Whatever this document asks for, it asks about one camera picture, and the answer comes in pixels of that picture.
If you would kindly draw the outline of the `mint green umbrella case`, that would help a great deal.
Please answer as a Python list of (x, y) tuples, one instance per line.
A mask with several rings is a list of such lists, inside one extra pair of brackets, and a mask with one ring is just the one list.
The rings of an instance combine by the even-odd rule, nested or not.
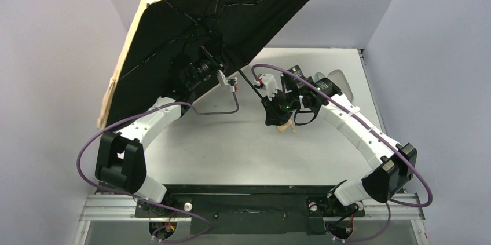
[(340, 90), (350, 102), (354, 100), (353, 92), (340, 69), (331, 71), (327, 76), (322, 72), (316, 72), (314, 82), (321, 90), (327, 89), (326, 94), (334, 94), (335, 90)]

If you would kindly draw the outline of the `beige folding umbrella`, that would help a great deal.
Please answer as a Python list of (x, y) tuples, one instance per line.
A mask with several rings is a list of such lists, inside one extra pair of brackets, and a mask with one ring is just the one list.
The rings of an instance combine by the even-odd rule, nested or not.
[[(171, 61), (222, 58), (230, 75), (256, 55), (310, 0), (140, 0), (104, 94), (98, 121), (147, 111), (168, 87)], [(217, 84), (196, 89), (200, 98)]]

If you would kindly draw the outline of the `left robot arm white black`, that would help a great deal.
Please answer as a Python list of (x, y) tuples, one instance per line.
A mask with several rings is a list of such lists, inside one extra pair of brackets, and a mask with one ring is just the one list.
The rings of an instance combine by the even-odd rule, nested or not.
[(226, 78), (227, 63), (222, 58), (201, 57), (185, 64), (185, 55), (171, 61), (168, 87), (159, 92), (159, 98), (146, 111), (109, 124), (99, 120), (101, 140), (95, 175), (102, 182), (129, 195), (161, 203), (167, 188), (150, 177), (146, 169), (144, 150), (172, 122), (187, 110), (195, 109), (196, 89), (216, 76), (221, 86), (236, 92), (236, 78)]

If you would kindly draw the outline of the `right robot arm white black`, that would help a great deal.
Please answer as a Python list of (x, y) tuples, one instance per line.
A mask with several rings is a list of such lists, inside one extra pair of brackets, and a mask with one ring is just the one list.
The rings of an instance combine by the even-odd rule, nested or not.
[(262, 104), (266, 125), (281, 126), (298, 112), (311, 112), (336, 128), (364, 157), (370, 172), (345, 180), (328, 193), (337, 205), (350, 206), (364, 199), (385, 203), (415, 175), (417, 150), (387, 137), (360, 113), (342, 89), (329, 78), (305, 77), (299, 66), (281, 70), (281, 83), (272, 74), (253, 74), (254, 87), (265, 90)]

